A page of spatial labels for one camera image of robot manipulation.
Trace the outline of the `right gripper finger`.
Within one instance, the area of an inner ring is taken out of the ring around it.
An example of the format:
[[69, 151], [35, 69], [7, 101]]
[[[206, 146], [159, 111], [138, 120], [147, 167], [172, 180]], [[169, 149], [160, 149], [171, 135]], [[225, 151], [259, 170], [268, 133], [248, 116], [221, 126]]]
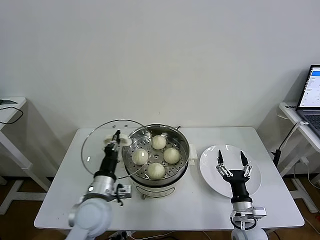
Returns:
[[233, 174], [225, 167], [223, 155], [221, 150], [218, 151], [218, 157], [217, 157], [217, 171], [222, 177], [232, 177]]
[[251, 171], [252, 171], [252, 166], [249, 165], [249, 161], [247, 157], [245, 156], [243, 151], [240, 151], [240, 158], [241, 158], [241, 163], [243, 166], [243, 171], [244, 171], [244, 177], [245, 178], [250, 178], [251, 177]]

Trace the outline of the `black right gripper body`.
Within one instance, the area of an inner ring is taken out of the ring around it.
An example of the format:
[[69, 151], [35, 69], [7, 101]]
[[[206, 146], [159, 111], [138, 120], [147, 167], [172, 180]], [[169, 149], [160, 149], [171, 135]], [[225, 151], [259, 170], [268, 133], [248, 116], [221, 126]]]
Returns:
[[232, 176], [223, 176], [223, 179], [230, 184], [232, 198], [231, 202], [251, 202], [251, 197], [246, 188], [249, 178], [243, 170], [230, 170]]

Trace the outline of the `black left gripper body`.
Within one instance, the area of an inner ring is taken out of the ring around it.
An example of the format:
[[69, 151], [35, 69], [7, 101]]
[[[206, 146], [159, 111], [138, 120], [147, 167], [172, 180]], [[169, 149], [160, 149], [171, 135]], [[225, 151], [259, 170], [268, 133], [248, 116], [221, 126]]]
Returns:
[[107, 176], [111, 178], [115, 178], [115, 170], [118, 163], [118, 150], [112, 150], [113, 147], [111, 147], [111, 151], [105, 151], [105, 156], [101, 162], [99, 174], [101, 176]]

